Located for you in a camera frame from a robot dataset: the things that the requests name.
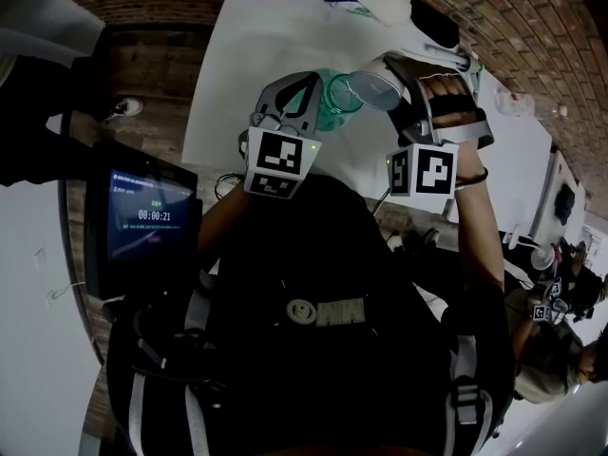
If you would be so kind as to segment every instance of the sneaker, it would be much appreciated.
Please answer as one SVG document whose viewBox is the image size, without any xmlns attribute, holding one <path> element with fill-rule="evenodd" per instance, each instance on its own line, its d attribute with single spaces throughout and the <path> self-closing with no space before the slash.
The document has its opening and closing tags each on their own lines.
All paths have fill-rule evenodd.
<svg viewBox="0 0 608 456">
<path fill-rule="evenodd" d="M 399 235 L 398 232 L 393 232 L 387 240 L 387 245 L 392 252 L 397 249 L 403 250 L 403 240 L 401 239 L 401 235 Z"/>
<path fill-rule="evenodd" d="M 139 98 L 135 98 L 134 96 L 127 96 L 122 98 L 114 109 L 112 113 L 110 113 L 109 117 L 106 120 L 112 120 L 113 118 L 118 117 L 134 117 L 142 113 L 143 110 L 143 101 Z"/>
<path fill-rule="evenodd" d="M 423 235 L 422 240 L 425 246 L 437 246 L 437 241 L 439 241 L 439 232 L 434 228 L 428 229 L 428 231 Z"/>
</svg>

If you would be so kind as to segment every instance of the bottle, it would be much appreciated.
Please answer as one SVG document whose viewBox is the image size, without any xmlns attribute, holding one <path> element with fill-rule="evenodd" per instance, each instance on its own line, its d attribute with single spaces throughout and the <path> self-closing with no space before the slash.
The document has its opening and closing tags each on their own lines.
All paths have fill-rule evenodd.
<svg viewBox="0 0 608 456">
<path fill-rule="evenodd" d="M 565 104 L 558 104 L 551 98 L 529 93 L 496 93 L 496 109 L 503 115 L 515 117 L 536 117 L 539 120 L 554 118 L 563 120 L 568 116 Z"/>
<path fill-rule="evenodd" d="M 316 130 L 320 132 L 331 132 L 343 126 L 349 118 L 363 106 L 349 88 L 348 74 L 338 72 L 334 69 L 315 69 L 323 81 L 323 93 L 319 104 L 319 113 L 316 120 Z M 300 91 L 285 107 L 287 111 L 294 112 L 304 96 Z"/>
</svg>

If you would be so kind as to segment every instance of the white table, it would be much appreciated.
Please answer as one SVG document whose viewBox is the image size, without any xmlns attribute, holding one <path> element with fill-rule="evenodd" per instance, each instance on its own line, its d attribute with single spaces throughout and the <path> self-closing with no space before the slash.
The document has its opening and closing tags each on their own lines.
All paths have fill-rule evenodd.
<svg viewBox="0 0 608 456">
<path fill-rule="evenodd" d="M 412 23 L 387 28 L 369 17 L 332 9 L 322 0 L 225 0 L 200 71 L 182 161 L 241 171 L 237 136 L 248 127 L 266 85 L 320 67 L 350 72 L 391 49 L 424 53 L 425 43 L 431 41 Z M 482 94 L 492 103 L 495 84 L 489 75 L 483 79 Z M 494 106 L 486 113 L 496 115 Z M 505 214 L 505 208 L 496 208 L 502 228 L 511 223 L 510 201 L 533 202 L 529 205 L 533 218 L 551 143 L 538 122 L 531 121 L 538 126 L 525 134 L 512 131 L 508 120 L 497 121 L 502 125 L 494 130 L 498 144 L 484 151 L 492 199 L 509 205 Z M 364 106 L 344 128 L 318 135 L 323 146 L 316 166 L 362 196 L 382 196 L 388 188 L 386 155 L 397 148 L 397 135 L 386 113 Z M 512 156 L 514 150 L 518 157 Z M 518 169 L 516 174 L 512 167 Z M 512 178 L 516 183 L 502 186 L 503 179 Z M 441 199 L 388 200 L 440 214 L 446 206 Z"/>
</svg>

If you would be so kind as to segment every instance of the person's arm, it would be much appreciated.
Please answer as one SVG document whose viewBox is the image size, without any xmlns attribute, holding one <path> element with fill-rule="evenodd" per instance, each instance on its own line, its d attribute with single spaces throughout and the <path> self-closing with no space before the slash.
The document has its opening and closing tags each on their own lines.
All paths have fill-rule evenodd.
<svg viewBox="0 0 608 456">
<path fill-rule="evenodd" d="M 513 333 L 511 343 L 515 353 L 515 366 L 518 367 L 522 361 L 523 349 L 527 340 L 534 335 L 538 324 L 532 319 L 525 319 L 520 323 L 517 330 Z"/>
<path fill-rule="evenodd" d="M 458 157 L 458 181 L 471 180 L 483 173 L 477 144 L 462 144 Z M 504 290 L 503 249 L 485 181 L 457 191 L 456 205 L 465 287 L 491 283 Z"/>
<path fill-rule="evenodd" d="M 582 270 L 582 267 L 584 266 L 586 257 L 587 257 L 587 252 L 585 252 L 584 250 L 577 250 L 577 252 L 574 254 L 574 257 L 572 258 L 571 270 L 572 270 L 572 275 L 575 278 L 579 276 L 580 271 Z"/>
<path fill-rule="evenodd" d="M 249 211 L 255 199 L 254 195 L 245 192 L 241 183 L 205 213 L 199 230 L 201 269 L 209 272 L 215 265 L 221 252 L 222 241 Z"/>
<path fill-rule="evenodd" d="M 426 79 L 423 81 L 423 88 L 430 100 L 437 96 L 466 94 L 458 79 L 447 76 Z M 473 112 L 433 117 L 433 125 L 437 128 L 473 124 L 476 121 Z M 477 145 L 477 141 L 460 145 L 457 181 L 479 178 L 485 172 L 477 153 Z M 485 181 L 457 191 L 456 204 L 465 288 L 491 283 L 504 290 L 503 249 Z"/>
</svg>

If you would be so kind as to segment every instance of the black shirt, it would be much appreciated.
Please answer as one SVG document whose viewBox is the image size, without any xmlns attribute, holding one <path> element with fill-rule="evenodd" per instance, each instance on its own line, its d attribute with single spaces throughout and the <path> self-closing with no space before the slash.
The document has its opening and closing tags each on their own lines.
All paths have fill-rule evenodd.
<svg viewBox="0 0 608 456">
<path fill-rule="evenodd" d="M 345 444 L 442 454 L 456 333 L 477 337 L 495 423 L 510 403 L 502 291 L 459 293 L 439 323 L 365 202 L 336 180 L 308 178 L 291 201 L 255 210 L 222 256 L 219 288 L 209 335 L 230 353 L 227 452 Z"/>
</svg>

